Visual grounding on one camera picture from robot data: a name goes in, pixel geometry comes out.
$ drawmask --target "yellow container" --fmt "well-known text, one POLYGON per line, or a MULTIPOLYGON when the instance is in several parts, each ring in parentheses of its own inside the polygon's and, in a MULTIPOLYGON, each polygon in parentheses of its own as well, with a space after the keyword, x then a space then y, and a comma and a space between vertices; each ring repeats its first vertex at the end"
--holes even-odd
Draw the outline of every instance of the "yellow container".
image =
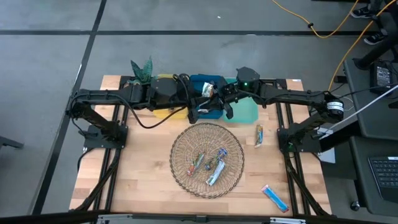
MULTIPOLYGON (((159 74, 157 78, 173 78, 173 74, 159 74)), ((154 110, 154 115, 157 118, 164 119, 173 111, 178 110, 179 108, 174 108, 174 110, 170 109, 163 109, 163 110, 154 110)), ((184 110, 179 111, 178 113, 174 114, 170 118, 173 119, 185 119, 188 116, 188 110, 185 108, 184 110)))

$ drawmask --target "shoe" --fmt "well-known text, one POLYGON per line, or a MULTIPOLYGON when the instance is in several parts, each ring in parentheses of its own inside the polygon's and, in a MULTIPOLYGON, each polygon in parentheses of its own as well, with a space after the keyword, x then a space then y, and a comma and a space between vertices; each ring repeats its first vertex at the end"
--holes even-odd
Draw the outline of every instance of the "shoe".
POLYGON ((364 39, 365 43, 369 45, 376 45, 380 42, 382 42, 385 38, 387 38, 388 35, 384 35, 381 32, 378 32, 377 34, 374 34, 372 36, 369 36, 364 39))
POLYGON ((355 9, 352 12, 350 12, 351 16, 354 18, 365 18, 365 19, 369 19, 372 18, 372 16, 374 15, 373 12, 371 12, 367 6, 361 8, 361 9, 355 9))

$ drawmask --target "chair leg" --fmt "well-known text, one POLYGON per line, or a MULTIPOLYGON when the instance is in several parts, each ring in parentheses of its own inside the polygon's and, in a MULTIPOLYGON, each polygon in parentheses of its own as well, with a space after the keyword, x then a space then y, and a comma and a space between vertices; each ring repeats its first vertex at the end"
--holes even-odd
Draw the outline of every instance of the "chair leg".
POLYGON ((8 139, 8 138, 4 138, 0 136, 0 143, 3 146, 11 146, 14 147, 16 149, 21 149, 22 147, 24 147, 23 143, 19 143, 17 141, 8 139))

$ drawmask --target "yellow cable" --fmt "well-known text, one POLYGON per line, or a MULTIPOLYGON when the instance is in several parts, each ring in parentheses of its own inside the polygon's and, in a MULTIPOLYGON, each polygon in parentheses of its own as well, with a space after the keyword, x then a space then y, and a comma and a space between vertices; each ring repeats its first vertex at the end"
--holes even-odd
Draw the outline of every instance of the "yellow cable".
MULTIPOLYGON (((376 16, 380 16, 380 14, 386 10, 392 3, 396 2, 397 0, 392 0, 389 4, 387 4, 386 6, 384 6, 383 9, 381 9, 381 11, 376 15, 376 16)), ((359 35, 359 37, 355 40, 354 44, 348 49, 347 53, 344 55, 343 59, 341 59, 341 62, 338 64, 335 73, 333 74, 331 80, 330 80, 330 84, 329 84, 329 88, 328 90, 331 90, 331 86, 333 84, 333 80, 336 77, 336 74, 338 72, 338 70, 340 69, 341 65, 343 64, 344 60, 346 60, 347 55, 351 52, 351 50, 355 47, 355 45, 358 43, 358 41, 361 39, 361 37, 363 36, 363 34, 367 31, 367 29, 373 24, 373 21, 371 21, 366 27, 365 29, 362 31, 361 35, 359 35)))
MULTIPOLYGON (((286 8, 284 8, 284 7, 281 6, 279 3, 277 3, 275 0, 272 0, 272 1, 273 1, 275 4, 277 4, 281 9, 285 10, 286 12, 288 12, 288 13, 290 13, 290 14, 292 14, 292 15, 295 15, 295 16, 297 16, 297 17, 299 17, 300 19, 304 20, 307 24, 311 24, 306 18, 304 18, 304 17, 302 17, 302 16, 300 16, 300 15, 298 15, 298 14, 296 14, 296 13, 294 13, 294 12, 292 12, 292 11, 286 9, 286 8)), ((333 34, 335 34, 335 33, 340 29, 340 27, 346 22, 347 18, 349 17, 349 14, 350 14, 351 11, 355 8, 355 6, 356 6, 356 4, 358 3, 358 1, 359 1, 359 0, 356 0, 356 2, 355 2, 355 4, 353 5, 353 7, 349 10, 347 16, 343 19, 343 22, 341 22, 341 24, 340 24, 340 25, 335 29, 335 31, 333 31, 331 34, 326 35, 326 36, 321 36, 321 35, 319 35, 319 34, 317 33, 317 31, 313 28, 313 26, 311 26, 311 30, 312 30, 312 31, 314 32, 314 34, 315 34, 317 37, 319 37, 319 38, 326 39, 326 38, 331 37, 331 36, 332 36, 333 34)))

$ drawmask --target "green plant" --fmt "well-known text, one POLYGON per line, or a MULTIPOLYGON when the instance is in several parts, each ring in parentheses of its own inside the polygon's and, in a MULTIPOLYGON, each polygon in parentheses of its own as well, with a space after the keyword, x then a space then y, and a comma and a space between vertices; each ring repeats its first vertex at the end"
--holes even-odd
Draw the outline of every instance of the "green plant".
POLYGON ((136 79, 132 82, 140 83, 140 84, 148 84, 152 78, 152 58, 149 57, 149 60, 145 63, 144 67, 141 69, 135 62, 130 60, 132 71, 136 76, 136 79))

